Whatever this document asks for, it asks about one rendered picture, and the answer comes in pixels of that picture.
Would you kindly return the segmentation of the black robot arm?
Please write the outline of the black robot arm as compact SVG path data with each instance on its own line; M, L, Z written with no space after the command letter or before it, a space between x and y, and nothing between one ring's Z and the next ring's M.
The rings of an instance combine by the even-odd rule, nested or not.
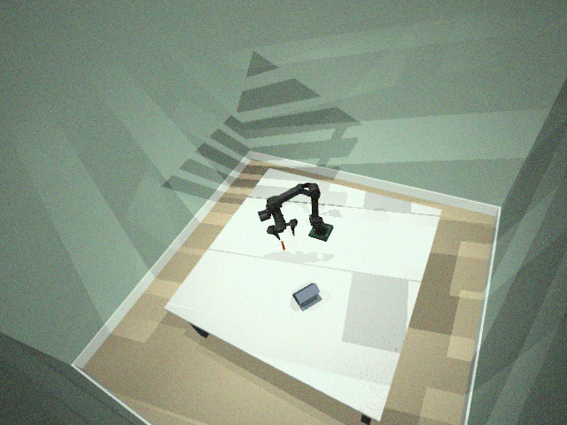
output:
M305 189L308 188L309 190ZM319 236L324 236L327 231L327 228L324 225L322 217L319 216L319 205L318 199L320 198L321 191L319 190L317 183L299 183L297 186L293 187L285 191L283 194L279 196L272 196L267 199L266 210L259 211L260 221L269 220L271 219L271 213L273 218L278 218L282 215L280 210L283 207L282 203L288 201L289 199L296 197L299 194L306 195L311 197L311 205L312 205L312 214L309 215L309 221L313 228L315 228L315 234ZM276 221L275 220L275 232L283 233L286 229L286 224L283 220Z

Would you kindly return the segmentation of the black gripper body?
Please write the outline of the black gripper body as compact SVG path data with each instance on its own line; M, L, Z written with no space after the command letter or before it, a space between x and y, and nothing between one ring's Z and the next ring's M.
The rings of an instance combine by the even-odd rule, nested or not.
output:
M274 221L275 221L275 220L276 220L277 222L280 221L280 220L283 220L283 222L286 224L286 227L287 227L287 226L290 226L290 227L293 228L293 227L296 227L296 226L298 225L297 219L290 220L290 222L286 223L286 221L284 220L284 216L283 216L283 215L281 215L281 216L278 217L278 218L274 218ZM274 225L268 226L268 229L267 229L268 234L274 233L274 232L275 232L274 228L275 228Z

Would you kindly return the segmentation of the grey sloped panel with hole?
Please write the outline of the grey sloped panel with hole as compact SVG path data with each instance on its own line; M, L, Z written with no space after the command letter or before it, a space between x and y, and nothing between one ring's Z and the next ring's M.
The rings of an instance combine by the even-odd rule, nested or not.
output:
M322 298L318 293L320 293L320 290L318 289L316 283L311 283L292 295L299 305L301 311L304 312L309 307L322 301Z

